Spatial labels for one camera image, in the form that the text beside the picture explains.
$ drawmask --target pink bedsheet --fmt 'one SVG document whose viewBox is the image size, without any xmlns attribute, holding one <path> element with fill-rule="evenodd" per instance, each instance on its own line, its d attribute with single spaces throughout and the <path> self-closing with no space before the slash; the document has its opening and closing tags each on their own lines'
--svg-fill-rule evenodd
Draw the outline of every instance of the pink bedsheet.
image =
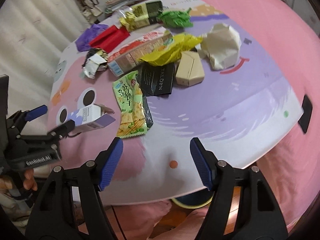
<svg viewBox="0 0 320 240">
<path fill-rule="evenodd" d="M 297 124 L 258 161 L 290 230 L 320 190 L 320 42 L 312 29 L 280 0 L 203 0 L 249 32 L 274 58 L 300 102 L 313 112 L 304 135 Z"/>
</svg>

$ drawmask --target purple plastic bag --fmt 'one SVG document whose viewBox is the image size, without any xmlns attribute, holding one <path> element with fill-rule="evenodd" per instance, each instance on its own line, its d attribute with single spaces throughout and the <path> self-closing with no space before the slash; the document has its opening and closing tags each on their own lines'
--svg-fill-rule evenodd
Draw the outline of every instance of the purple plastic bag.
<svg viewBox="0 0 320 240">
<path fill-rule="evenodd" d="M 90 28 L 86 29 L 76 40 L 76 46 L 79 52 L 88 51 L 91 49 L 89 42 L 97 37 L 100 33 L 105 31 L 108 25 L 93 24 Z"/>
</svg>

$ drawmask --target white curtain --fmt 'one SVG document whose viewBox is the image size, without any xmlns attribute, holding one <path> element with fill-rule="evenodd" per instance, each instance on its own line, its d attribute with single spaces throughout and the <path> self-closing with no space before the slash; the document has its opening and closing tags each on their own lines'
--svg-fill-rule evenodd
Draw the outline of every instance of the white curtain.
<svg viewBox="0 0 320 240">
<path fill-rule="evenodd" d="M 74 0 L 6 0 L 0 9 L 0 75 L 9 76 L 9 114 L 47 105 L 65 47 L 88 27 Z M 24 134 L 46 132 L 46 116 Z"/>
</svg>

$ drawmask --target cartoon table surface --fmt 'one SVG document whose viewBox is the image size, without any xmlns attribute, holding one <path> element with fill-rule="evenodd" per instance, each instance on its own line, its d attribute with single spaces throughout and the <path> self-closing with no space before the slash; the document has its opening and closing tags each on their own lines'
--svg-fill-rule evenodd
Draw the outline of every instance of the cartoon table surface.
<svg viewBox="0 0 320 240">
<path fill-rule="evenodd" d="M 161 0 L 169 8 L 192 8 L 193 35 L 208 32 L 215 23 L 232 25 L 240 34 L 239 62 L 212 71 L 202 59 L 204 81 L 192 87 L 174 85 L 172 94 L 148 97 L 154 125 L 144 136 L 124 139 L 124 151 L 109 187 L 101 193 L 104 204 L 146 203 L 204 188 L 189 151 L 199 137 L 218 159 L 245 168 L 274 147 L 302 115 L 295 93 L 268 53 L 233 20 L 201 0 Z M 111 17 L 102 23 L 111 26 Z M 122 44 L 156 26 L 131 33 Z M 68 113 L 91 103 L 115 110 L 111 125 L 61 141 L 64 168 L 74 168 L 108 148 L 120 124 L 120 109 L 112 90 L 114 75 L 107 70 L 94 80 L 83 78 L 86 52 L 71 43 L 63 52 L 49 106 L 48 128 L 65 121 Z M 178 166 L 169 167 L 175 160 Z"/>
</svg>

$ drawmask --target red paper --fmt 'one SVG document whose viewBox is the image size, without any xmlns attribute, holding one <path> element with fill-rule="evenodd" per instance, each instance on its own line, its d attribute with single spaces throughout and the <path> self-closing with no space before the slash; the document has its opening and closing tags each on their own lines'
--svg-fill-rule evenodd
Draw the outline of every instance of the red paper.
<svg viewBox="0 0 320 240">
<path fill-rule="evenodd" d="M 105 52 L 110 53 L 116 46 L 130 36 L 130 33 L 125 27 L 118 29 L 112 25 L 106 29 L 99 36 L 90 41 L 89 45 L 93 48 L 103 49 Z"/>
</svg>

